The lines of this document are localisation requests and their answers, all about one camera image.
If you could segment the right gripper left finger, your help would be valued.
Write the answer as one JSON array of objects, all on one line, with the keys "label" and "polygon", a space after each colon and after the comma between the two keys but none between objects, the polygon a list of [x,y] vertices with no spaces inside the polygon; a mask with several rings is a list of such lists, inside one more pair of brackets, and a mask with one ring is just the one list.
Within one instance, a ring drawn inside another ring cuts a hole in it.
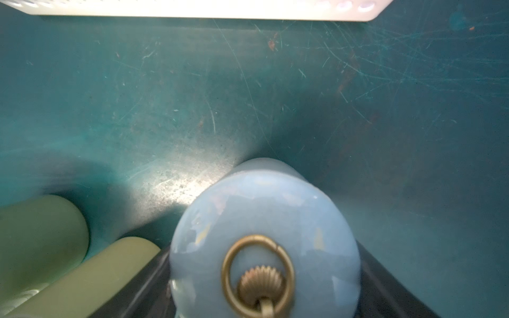
[{"label": "right gripper left finger", "polygon": [[174,318],[170,274],[170,247],[167,246],[91,316]]}]

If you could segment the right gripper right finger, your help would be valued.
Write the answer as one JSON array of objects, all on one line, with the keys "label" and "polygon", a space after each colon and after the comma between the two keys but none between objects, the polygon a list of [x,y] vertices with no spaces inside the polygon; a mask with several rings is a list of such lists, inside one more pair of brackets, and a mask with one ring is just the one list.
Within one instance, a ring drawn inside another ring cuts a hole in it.
[{"label": "right gripper right finger", "polygon": [[406,289],[360,243],[361,295],[356,317],[433,317],[439,315]]}]

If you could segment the yellow canister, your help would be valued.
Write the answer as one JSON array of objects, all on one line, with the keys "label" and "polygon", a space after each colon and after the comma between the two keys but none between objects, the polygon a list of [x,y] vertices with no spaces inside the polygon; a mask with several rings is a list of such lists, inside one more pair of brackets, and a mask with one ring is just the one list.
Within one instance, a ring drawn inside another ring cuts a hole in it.
[{"label": "yellow canister", "polygon": [[1,208],[1,303],[14,305],[77,267],[90,242],[86,220],[48,195]]}]

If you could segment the light blue canister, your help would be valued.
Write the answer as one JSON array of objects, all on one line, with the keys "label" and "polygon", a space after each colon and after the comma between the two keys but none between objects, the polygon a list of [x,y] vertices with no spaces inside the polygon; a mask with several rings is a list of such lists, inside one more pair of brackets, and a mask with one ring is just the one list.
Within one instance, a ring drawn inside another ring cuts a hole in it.
[{"label": "light blue canister", "polygon": [[346,219],[269,158],[240,164],[188,206],[169,261],[178,317],[353,317],[361,294]]}]

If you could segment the white perforated plastic basket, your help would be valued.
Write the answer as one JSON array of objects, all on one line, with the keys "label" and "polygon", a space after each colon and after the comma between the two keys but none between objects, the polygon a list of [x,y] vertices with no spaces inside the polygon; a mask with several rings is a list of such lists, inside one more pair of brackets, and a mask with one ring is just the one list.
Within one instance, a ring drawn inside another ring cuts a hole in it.
[{"label": "white perforated plastic basket", "polygon": [[367,22],[392,0],[5,0],[29,15]]}]

